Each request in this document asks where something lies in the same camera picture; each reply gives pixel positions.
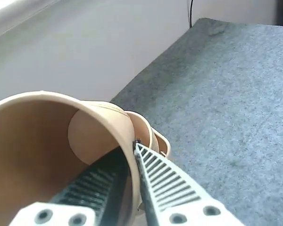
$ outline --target beige cup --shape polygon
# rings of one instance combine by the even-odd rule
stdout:
[[[8,225],[20,208],[49,201],[117,146],[131,173],[119,225],[131,225],[140,201],[134,139],[131,119],[110,103],[87,104],[45,91],[0,101],[0,226]]]

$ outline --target gray carpet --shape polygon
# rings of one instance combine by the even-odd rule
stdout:
[[[243,223],[283,226],[283,27],[201,19],[113,102]]]

